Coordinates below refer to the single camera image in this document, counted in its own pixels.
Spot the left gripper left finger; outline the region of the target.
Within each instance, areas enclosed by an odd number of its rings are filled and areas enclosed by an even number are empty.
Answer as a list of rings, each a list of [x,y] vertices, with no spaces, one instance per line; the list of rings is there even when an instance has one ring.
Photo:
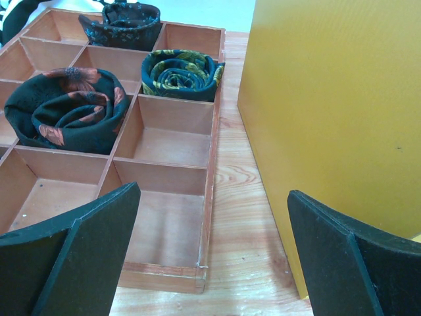
[[[1,235],[2,315],[108,315],[139,207],[136,182]]]

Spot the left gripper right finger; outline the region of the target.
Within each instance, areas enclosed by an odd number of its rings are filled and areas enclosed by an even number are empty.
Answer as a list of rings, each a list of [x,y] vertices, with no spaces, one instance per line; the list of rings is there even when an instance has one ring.
[[[315,315],[420,314],[420,243],[298,190],[287,207]]]

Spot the yellow shelf cabinet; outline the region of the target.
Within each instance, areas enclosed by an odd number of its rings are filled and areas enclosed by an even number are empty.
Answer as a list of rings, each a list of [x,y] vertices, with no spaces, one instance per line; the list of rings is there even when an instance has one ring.
[[[420,233],[419,1],[257,1],[237,105],[301,298],[291,190]]]

